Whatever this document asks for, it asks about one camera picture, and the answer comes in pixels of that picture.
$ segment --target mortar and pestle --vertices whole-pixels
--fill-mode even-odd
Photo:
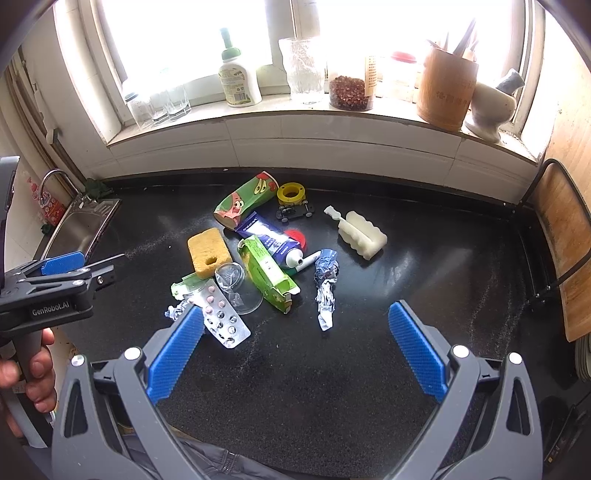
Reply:
[[[483,140],[497,143],[499,127],[515,113],[517,101],[512,96],[524,81],[514,69],[509,70],[496,87],[476,82],[472,94],[472,114],[466,118],[466,128]]]

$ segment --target wooden utensil holder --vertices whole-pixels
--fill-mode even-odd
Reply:
[[[431,48],[418,89],[418,115],[444,130],[459,130],[472,100],[477,73],[477,63]]]

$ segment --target faucet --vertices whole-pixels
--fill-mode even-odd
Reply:
[[[74,185],[74,182],[72,182],[72,180],[64,170],[60,168],[54,168],[53,170],[50,170],[45,174],[43,180],[41,181],[41,184],[39,185],[39,204],[41,204],[41,202],[43,201],[43,188],[45,186],[45,182],[49,177],[56,173],[60,173],[64,177],[66,183],[70,186],[70,188],[72,188],[72,190],[74,190],[77,193],[75,200],[79,198],[82,201],[80,207],[84,206],[86,203],[90,203],[91,200],[89,199],[88,195],[84,195],[78,189],[78,187]]]

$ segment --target jar of red beans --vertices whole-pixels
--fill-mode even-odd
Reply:
[[[354,112],[364,112],[374,107],[377,83],[375,56],[332,55],[328,66],[329,98],[332,106]]]

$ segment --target red bottle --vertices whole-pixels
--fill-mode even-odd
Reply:
[[[43,191],[43,199],[39,201],[39,185],[37,185],[31,177],[27,178],[27,183],[31,187],[31,192],[33,193],[33,200],[37,202],[41,210],[43,211],[43,216],[45,220],[53,226],[57,226],[60,223],[61,218],[64,216],[66,212],[66,208],[62,205],[62,203],[53,197],[51,193],[47,190]]]

